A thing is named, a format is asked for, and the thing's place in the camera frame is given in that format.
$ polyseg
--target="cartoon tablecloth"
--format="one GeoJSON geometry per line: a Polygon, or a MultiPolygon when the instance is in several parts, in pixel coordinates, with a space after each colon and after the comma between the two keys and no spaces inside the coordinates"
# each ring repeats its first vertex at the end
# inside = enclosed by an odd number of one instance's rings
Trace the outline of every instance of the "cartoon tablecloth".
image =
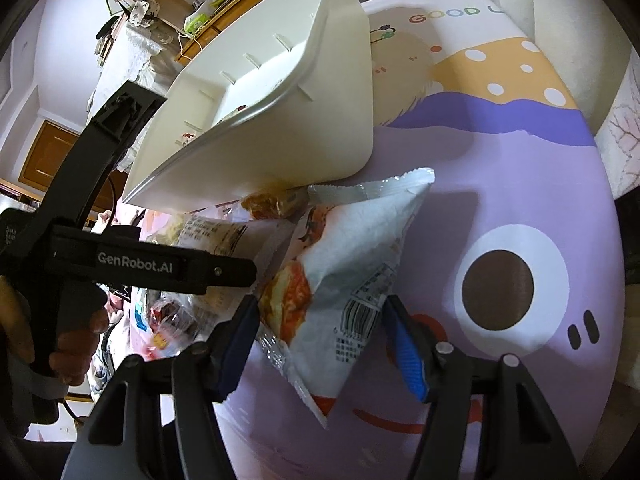
{"type": "MultiPolygon", "coordinates": [[[[364,7],[378,126],[371,160],[345,183],[421,166],[436,174],[395,292],[468,354],[520,355],[580,460],[607,400],[623,317],[620,236],[593,137],[548,60],[491,1],[364,7]]],[[[287,480],[389,480],[406,476],[427,409],[379,330],[327,430],[257,348],[217,411],[287,480]]],[[[463,477],[480,420],[476,400],[463,477]]]]}

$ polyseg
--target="screw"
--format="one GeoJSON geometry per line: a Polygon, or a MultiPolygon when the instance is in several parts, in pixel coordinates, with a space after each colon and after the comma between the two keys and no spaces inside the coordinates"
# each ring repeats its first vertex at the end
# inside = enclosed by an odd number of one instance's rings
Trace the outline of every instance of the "screw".
{"type": "Polygon", "coordinates": [[[518,359],[513,354],[507,354],[507,355],[503,356],[502,362],[504,364],[506,364],[510,368],[517,368],[518,365],[520,364],[520,359],[518,359]]]}
{"type": "Polygon", "coordinates": [[[138,363],[140,362],[140,357],[137,355],[130,355],[128,357],[126,357],[123,361],[123,364],[127,367],[127,368],[135,368],[136,366],[138,366],[138,363]]]}
{"type": "Polygon", "coordinates": [[[193,355],[206,354],[209,351],[209,347],[204,341],[198,341],[191,345],[191,353],[193,355]]]}
{"type": "Polygon", "coordinates": [[[436,352],[438,354],[451,354],[453,352],[453,345],[448,341],[440,341],[436,343],[436,352]]]}

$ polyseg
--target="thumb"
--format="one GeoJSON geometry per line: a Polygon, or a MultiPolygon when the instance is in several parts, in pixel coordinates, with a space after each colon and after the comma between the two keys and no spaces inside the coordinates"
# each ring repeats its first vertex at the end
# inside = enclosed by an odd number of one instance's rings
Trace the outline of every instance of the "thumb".
{"type": "Polygon", "coordinates": [[[23,361],[33,363],[35,352],[31,328],[14,289],[4,276],[0,276],[0,325],[6,334],[9,348],[23,361]]]}

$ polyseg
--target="brown pupil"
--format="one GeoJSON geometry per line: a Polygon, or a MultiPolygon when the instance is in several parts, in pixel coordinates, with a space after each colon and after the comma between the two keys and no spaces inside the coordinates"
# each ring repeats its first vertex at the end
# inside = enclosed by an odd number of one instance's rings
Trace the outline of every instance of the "brown pupil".
{"type": "Polygon", "coordinates": [[[490,251],[471,264],[462,282],[469,317],[486,330],[505,330],[519,322],[533,299],[529,266],[511,251],[490,251]]]}

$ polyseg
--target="human hand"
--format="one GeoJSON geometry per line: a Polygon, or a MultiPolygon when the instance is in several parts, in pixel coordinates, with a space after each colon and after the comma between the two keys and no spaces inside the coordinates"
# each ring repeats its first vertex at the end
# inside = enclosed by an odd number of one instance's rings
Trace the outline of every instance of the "human hand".
{"type": "MultiPolygon", "coordinates": [[[[0,276],[0,325],[11,351],[27,364],[33,363],[35,352],[31,328],[15,291],[4,276],[0,276]]],[[[49,366],[61,382],[69,386],[82,384],[98,347],[98,334],[105,332],[108,327],[107,311],[102,308],[94,312],[88,328],[66,332],[58,337],[58,348],[49,356],[49,366]]]]}

